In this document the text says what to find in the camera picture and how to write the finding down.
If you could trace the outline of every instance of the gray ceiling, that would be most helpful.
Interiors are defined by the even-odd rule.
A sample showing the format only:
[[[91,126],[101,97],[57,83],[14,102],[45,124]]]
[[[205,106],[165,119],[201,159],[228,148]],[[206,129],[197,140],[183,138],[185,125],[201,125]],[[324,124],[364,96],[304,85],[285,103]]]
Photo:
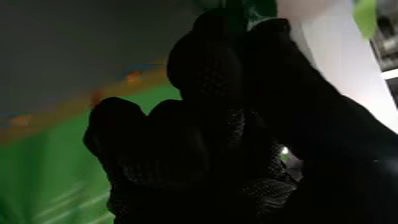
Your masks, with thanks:
[[[190,2],[0,0],[0,118],[165,58],[199,13]]]

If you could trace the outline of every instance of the black glove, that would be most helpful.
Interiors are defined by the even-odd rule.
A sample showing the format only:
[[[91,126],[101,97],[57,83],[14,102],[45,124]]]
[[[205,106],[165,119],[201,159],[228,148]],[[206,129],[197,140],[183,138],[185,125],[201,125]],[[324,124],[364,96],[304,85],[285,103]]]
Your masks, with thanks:
[[[117,98],[93,110],[86,145],[109,174],[119,223],[258,223],[295,189],[281,145],[244,102],[235,45],[203,25],[222,26],[222,19],[205,14],[171,53],[183,101],[165,101],[148,117]]]

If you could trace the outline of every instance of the green wall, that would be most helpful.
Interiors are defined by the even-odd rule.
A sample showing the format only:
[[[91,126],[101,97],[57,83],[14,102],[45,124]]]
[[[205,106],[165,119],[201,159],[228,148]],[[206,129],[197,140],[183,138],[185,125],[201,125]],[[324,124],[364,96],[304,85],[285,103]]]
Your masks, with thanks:
[[[178,99],[164,85],[123,97],[144,112]],[[82,137],[87,113],[32,137],[0,146],[0,223],[112,223],[105,202],[109,181]]]

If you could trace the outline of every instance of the white wall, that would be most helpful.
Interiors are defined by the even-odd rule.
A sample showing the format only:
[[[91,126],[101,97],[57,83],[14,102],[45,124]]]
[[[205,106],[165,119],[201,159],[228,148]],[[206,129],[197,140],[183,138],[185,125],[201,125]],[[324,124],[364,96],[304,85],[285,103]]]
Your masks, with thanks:
[[[398,131],[398,112],[370,42],[352,17],[350,0],[279,0],[279,16],[292,20],[299,45],[341,93],[366,106]]]

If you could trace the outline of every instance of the finger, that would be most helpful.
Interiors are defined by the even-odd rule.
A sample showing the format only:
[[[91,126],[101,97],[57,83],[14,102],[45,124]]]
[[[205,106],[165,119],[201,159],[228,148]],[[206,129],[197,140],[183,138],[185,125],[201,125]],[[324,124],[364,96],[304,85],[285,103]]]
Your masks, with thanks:
[[[84,143],[101,162],[114,188],[128,186],[117,160],[132,147],[133,137],[141,139],[144,120],[139,105],[119,98],[105,99],[91,112]]]
[[[146,150],[130,151],[128,167],[146,165],[141,184],[169,190],[192,187],[208,169],[201,131],[180,101],[164,101],[148,117]]]

